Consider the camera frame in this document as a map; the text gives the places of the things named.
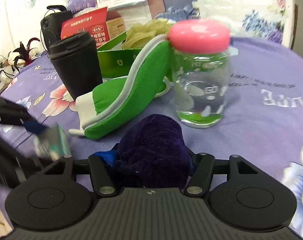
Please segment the purple floral bedsheet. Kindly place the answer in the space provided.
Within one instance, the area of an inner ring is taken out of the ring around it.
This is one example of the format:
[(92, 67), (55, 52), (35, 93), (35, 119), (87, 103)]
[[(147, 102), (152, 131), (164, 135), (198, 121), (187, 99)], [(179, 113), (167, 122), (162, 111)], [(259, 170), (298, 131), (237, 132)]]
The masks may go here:
[(59, 123), (78, 159), (108, 151), (146, 116), (170, 116), (181, 125), (185, 144), (193, 152), (206, 152), (217, 159), (239, 154), (289, 187), (298, 203), (290, 226), (303, 238), (303, 58), (256, 38), (235, 38), (233, 45), (238, 54), (230, 57), (224, 118), (208, 129), (179, 122), (172, 86), (139, 116), (102, 139), (69, 137), (69, 129), (79, 128), (78, 114), (47, 55), (24, 68), (1, 96), (23, 105), (45, 125)]

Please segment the black speaker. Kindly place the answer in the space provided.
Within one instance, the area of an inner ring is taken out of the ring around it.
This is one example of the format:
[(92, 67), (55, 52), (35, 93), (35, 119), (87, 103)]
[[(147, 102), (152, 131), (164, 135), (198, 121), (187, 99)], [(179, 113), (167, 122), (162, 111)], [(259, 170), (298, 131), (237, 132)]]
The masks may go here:
[(53, 13), (44, 16), (40, 25), (46, 50), (50, 54), (50, 46), (61, 40), (62, 24), (70, 20), (73, 15), (72, 12), (67, 10), (63, 5), (49, 5), (47, 6), (47, 10), (53, 11)]

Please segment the olive yellow bath pouf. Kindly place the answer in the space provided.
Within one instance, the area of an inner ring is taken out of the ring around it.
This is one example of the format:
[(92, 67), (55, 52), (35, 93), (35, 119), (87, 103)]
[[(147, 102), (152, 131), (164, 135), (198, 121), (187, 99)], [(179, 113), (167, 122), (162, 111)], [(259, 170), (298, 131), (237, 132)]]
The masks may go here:
[(146, 24), (136, 23), (126, 32), (126, 38), (122, 42), (122, 49), (143, 48), (154, 37), (168, 34), (173, 20), (165, 18), (153, 19)]

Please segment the dark purple towel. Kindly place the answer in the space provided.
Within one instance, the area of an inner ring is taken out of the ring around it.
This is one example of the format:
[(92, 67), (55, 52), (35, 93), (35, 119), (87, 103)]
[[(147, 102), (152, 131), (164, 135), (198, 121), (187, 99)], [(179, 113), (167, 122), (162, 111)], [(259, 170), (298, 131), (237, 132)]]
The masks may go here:
[(121, 187), (184, 188), (191, 164), (181, 126), (152, 114), (120, 140), (113, 174)]

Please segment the white plush toy with feathers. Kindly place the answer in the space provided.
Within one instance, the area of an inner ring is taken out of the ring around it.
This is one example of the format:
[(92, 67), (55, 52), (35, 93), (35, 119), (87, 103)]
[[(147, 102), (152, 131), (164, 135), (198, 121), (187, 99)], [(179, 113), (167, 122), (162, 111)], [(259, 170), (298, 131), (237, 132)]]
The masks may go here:
[(20, 73), (20, 70), (33, 63), (43, 52), (39, 46), (40, 42), (40, 39), (37, 37), (30, 38), (26, 45), (20, 41), (18, 47), (7, 54), (7, 57), (1, 64), (0, 74), (4, 74), (6, 78), (12, 79), (15, 71)]

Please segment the teal patterned small item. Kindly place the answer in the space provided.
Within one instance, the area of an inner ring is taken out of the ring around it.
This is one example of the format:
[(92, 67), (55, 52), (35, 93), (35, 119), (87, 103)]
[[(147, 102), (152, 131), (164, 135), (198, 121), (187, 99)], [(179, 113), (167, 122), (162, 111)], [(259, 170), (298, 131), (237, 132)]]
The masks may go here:
[(34, 137), (33, 142), (39, 158), (56, 161), (61, 157), (71, 155), (65, 130), (60, 124), (47, 127)]

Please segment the white floral bedding package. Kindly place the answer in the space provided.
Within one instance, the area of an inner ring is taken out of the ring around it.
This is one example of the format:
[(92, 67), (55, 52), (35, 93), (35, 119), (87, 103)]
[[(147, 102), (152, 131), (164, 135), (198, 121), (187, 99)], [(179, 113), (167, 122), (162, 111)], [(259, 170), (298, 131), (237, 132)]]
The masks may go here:
[(224, 22), (233, 37), (292, 46), (294, 0), (197, 0), (200, 17)]

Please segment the red cardboard box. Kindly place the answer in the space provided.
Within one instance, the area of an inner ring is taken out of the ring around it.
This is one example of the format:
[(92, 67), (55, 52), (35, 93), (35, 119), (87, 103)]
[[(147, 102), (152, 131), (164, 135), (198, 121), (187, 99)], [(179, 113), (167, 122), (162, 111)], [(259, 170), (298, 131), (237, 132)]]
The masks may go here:
[(85, 31), (94, 38), (96, 48), (99, 48), (125, 32), (125, 24), (117, 11), (108, 11), (107, 7), (95, 9), (65, 21), (62, 24), (60, 38), (64, 39)]

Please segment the green oven mitt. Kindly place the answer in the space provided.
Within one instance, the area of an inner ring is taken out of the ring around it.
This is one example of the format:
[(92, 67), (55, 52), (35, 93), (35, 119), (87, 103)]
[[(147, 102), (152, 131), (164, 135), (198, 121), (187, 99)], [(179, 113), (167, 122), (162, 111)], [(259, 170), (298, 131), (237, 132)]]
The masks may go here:
[(100, 139), (139, 115), (154, 98), (170, 90), (167, 72), (171, 46), (167, 35), (151, 39), (139, 52), (127, 76), (116, 77), (77, 97), (78, 129), (70, 135)]

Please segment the black travel cup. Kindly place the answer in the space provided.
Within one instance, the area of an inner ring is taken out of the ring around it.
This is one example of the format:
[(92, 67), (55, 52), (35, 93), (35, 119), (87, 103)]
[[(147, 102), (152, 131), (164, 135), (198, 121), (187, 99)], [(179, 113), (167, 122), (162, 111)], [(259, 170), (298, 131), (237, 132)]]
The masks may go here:
[(52, 65), (74, 100), (103, 83), (96, 41), (89, 32), (59, 40), (49, 52)]

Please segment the glass jar with pink lid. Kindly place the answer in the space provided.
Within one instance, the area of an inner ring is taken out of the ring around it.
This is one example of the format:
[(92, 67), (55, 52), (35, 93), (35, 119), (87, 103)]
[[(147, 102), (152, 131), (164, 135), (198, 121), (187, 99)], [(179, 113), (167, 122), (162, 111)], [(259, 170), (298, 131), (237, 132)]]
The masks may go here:
[(184, 20), (168, 34), (178, 118), (192, 128), (218, 123), (230, 76), (230, 28), (217, 20)]

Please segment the green cardboard box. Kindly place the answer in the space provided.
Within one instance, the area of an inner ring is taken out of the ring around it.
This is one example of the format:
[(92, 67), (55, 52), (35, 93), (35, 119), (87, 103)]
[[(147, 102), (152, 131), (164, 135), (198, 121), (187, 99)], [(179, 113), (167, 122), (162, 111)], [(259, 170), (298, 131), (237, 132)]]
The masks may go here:
[(104, 79), (128, 75), (131, 65), (142, 48), (122, 49), (126, 32), (119, 34), (97, 48), (99, 66)]

